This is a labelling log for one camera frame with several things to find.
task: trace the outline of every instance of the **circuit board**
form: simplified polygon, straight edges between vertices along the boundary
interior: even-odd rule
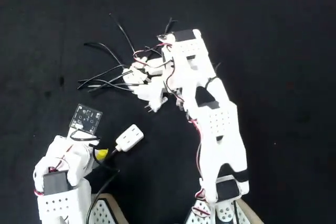
[[[72,117],[69,127],[74,127],[94,135],[101,116],[101,111],[94,110],[83,104],[79,104],[76,108],[74,116]]]

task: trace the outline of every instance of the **black fabric surface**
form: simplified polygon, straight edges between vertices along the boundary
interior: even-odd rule
[[[78,103],[103,111],[97,134],[111,147],[132,123],[145,139],[110,165],[112,193],[130,223],[182,223],[198,190],[198,135],[170,98],[147,113],[134,95],[97,97],[77,80],[115,66],[82,44],[100,41],[125,63],[174,30],[198,28],[238,105],[250,193],[266,223],[334,223],[335,0],[0,0],[1,223],[38,223],[32,172],[55,135],[66,135]],[[109,176],[89,176],[97,191]]]

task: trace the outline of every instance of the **black wire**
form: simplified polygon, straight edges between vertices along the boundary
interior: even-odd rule
[[[114,67],[114,68],[111,68],[111,69],[109,69],[109,70],[107,70],[107,71],[105,71],[105,72],[103,72],[103,73],[100,73],[100,74],[98,74],[98,75],[96,75],[96,76],[94,76],[94,77],[92,77],[92,78],[90,78],[90,79],[87,79],[84,83],[82,83],[77,89],[80,89],[81,87],[83,87],[86,83],[88,83],[89,81],[92,81],[93,79],[95,79],[95,78],[98,78],[98,77],[101,77],[101,76],[103,76],[104,74],[107,74],[107,73],[109,73],[109,72],[111,72],[112,70],[114,70],[114,69],[116,69],[116,68],[120,68],[120,67],[124,67],[125,65],[123,65],[123,64],[120,64],[120,65],[118,65],[118,66],[116,66],[116,67]]]
[[[154,53],[156,53],[156,54],[158,54],[158,55],[160,55],[160,56],[162,57],[162,54],[161,54],[159,51],[156,50],[157,47],[150,48],[150,47],[148,47],[148,46],[145,46],[145,48],[146,48],[148,51],[152,51],[152,52],[154,52]]]
[[[238,217],[238,211],[237,211],[237,201],[233,201],[233,206],[234,206],[234,209],[235,209],[235,216],[236,216],[237,224],[239,224],[239,217]]]
[[[104,163],[104,161],[102,162],[102,161],[98,160],[97,157],[96,157],[96,155],[95,155],[95,151],[97,150],[96,147],[94,145],[89,145],[89,146],[91,146],[92,149],[93,149],[92,150],[92,156],[93,156],[94,161],[96,161],[98,165],[104,167],[105,169],[107,169],[107,170],[109,170],[111,172],[115,172],[116,171],[114,168],[111,168],[110,166],[106,165]]]
[[[206,83],[206,85],[204,86],[204,88],[207,89],[207,88],[208,88],[208,85],[210,84],[210,82],[212,82],[212,81],[215,80],[216,78],[218,78],[218,77],[215,76],[215,77],[211,77],[211,78],[209,78],[209,79],[208,79],[208,82]]]
[[[172,71],[172,73],[168,76],[168,78],[166,79],[166,83],[165,83],[165,85],[166,85],[166,87],[170,90],[170,92],[172,92],[173,93],[173,95],[176,97],[176,98],[178,98],[178,99],[180,99],[182,102],[184,102],[184,100],[181,98],[181,97],[179,97],[169,86],[168,86],[168,80],[169,80],[169,78],[171,77],[171,76],[173,76],[173,74],[174,74],[174,72],[175,72],[175,65],[174,65],[174,69],[173,69],[173,71]]]
[[[133,90],[119,87],[119,85],[112,84],[112,83],[110,83],[109,81],[105,81],[105,80],[101,80],[101,79],[93,79],[93,80],[91,80],[91,81],[99,81],[99,82],[103,82],[103,83],[109,85],[110,87],[113,87],[113,88],[116,88],[116,89],[125,90],[125,91],[131,91],[131,92],[133,92]]]
[[[97,82],[106,82],[105,80],[100,80],[100,79],[93,79],[92,81],[97,81]],[[145,83],[114,83],[113,86],[139,86],[139,85],[145,85]]]
[[[93,140],[100,140],[99,137],[90,137],[90,138],[77,138],[77,137],[73,137],[73,135],[75,135],[78,131],[80,131],[79,129],[75,130],[74,132],[72,132],[70,134],[70,138],[72,140],[75,140],[75,141],[93,141]]]
[[[123,77],[123,76],[125,76],[126,74],[129,74],[129,73],[131,73],[131,72],[132,72],[132,70],[127,71],[127,72],[125,72],[125,73],[122,73],[121,75],[119,75],[119,76],[113,78],[112,80],[108,81],[108,83],[114,82],[115,80],[118,80],[119,78],[121,78],[121,77]],[[101,85],[101,86],[99,86],[99,87],[96,87],[96,88],[93,88],[93,89],[89,90],[89,92],[94,92],[94,91],[96,91],[96,90],[99,90],[99,89],[101,89],[101,88],[106,87],[107,85],[108,85],[108,84],[105,83],[105,84],[103,84],[103,85]]]
[[[97,192],[96,196],[94,197],[89,210],[88,210],[88,214],[86,215],[86,224],[89,224],[89,220],[90,220],[90,215],[92,212],[93,207],[95,206],[95,204],[98,201],[99,196],[101,195],[101,193],[105,190],[105,188],[112,182],[112,180],[114,180],[114,178],[116,177],[116,175],[119,173],[120,170],[116,170],[116,173],[113,174],[104,184],[103,186],[99,189],[99,191]]]
[[[130,45],[130,47],[131,47],[131,49],[132,49],[132,51],[134,53],[135,50],[134,50],[134,46],[133,46],[133,43],[132,43],[130,37],[127,35],[127,33],[125,32],[124,28],[120,25],[120,23],[117,21],[117,19],[111,13],[109,15],[114,20],[114,22],[116,23],[116,25],[119,27],[119,29],[121,30],[121,32],[124,34],[124,36],[125,36],[128,44]]]
[[[119,65],[122,65],[121,61],[115,55],[115,53],[112,52],[112,50],[108,46],[106,46],[105,44],[100,43],[100,42],[86,42],[86,43],[84,43],[84,46],[95,47],[95,48],[100,48],[100,49],[102,49],[101,47],[103,47],[117,61],[117,63]]]

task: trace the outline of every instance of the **white power socket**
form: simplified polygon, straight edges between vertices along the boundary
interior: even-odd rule
[[[143,139],[142,131],[135,124],[132,124],[117,138],[116,149],[119,152],[120,151],[127,152],[142,139]]]

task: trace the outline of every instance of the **white robot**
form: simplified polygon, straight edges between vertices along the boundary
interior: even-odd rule
[[[186,224],[247,224],[249,222],[247,219],[245,221],[244,213],[235,204],[236,199],[249,192],[246,152],[239,133],[237,108],[230,102],[222,81],[216,76],[201,32],[197,29],[184,30],[160,35],[158,39],[161,43],[156,48],[162,47],[162,57],[150,60],[146,56],[141,57],[143,52],[153,50],[153,48],[135,51],[134,63],[130,68],[123,70],[125,73],[123,79],[139,99],[148,101],[146,107],[153,112],[157,112],[168,100],[168,95],[172,94],[176,98],[176,105],[185,111],[188,121],[199,132],[200,145],[196,153],[196,163],[200,172],[201,189],[195,194],[196,202],[191,208]],[[197,87],[205,88],[214,98],[213,101],[197,104],[195,98]],[[47,152],[46,157],[50,157],[50,161],[53,157],[62,157],[61,154],[74,144],[72,142],[74,132],[84,134],[76,136],[78,138],[92,138],[92,141],[97,141],[94,134],[91,134],[92,132],[83,132],[80,129],[81,126],[78,125],[78,127],[76,125],[70,127],[67,138],[60,136],[55,138],[54,142],[59,142],[61,138],[63,143],[67,144],[60,144],[62,151],[58,153],[52,151],[49,155]],[[139,141],[136,136],[131,138],[134,144]],[[73,215],[70,216],[68,212],[62,211],[52,215],[54,219],[58,218],[63,221],[57,223],[64,223],[66,216],[68,216],[66,223],[85,223],[84,220],[91,204],[89,200],[91,189],[83,177],[92,170],[93,161],[89,155],[92,156],[95,151],[90,146],[97,144],[87,145],[89,142],[80,142],[80,145],[85,147],[76,146],[78,150],[73,149],[81,153],[76,157],[78,160],[74,164],[69,163],[67,166],[66,162],[62,160],[60,162],[56,158],[53,165],[46,164],[42,159],[36,166],[35,173],[38,175],[34,175],[34,180],[37,193],[44,191],[41,181],[43,176],[50,171],[49,167],[55,167],[60,162],[64,169],[69,170],[67,175],[69,183],[77,186],[77,189],[71,190],[78,190],[78,192],[72,192],[73,197],[76,198],[75,194],[78,194],[78,197],[86,198],[81,201],[85,202],[85,205],[77,202],[77,205],[71,206]],[[47,205],[45,198],[48,196],[53,197],[53,195],[38,197],[42,221],[49,220],[51,216],[50,212],[43,208]]]

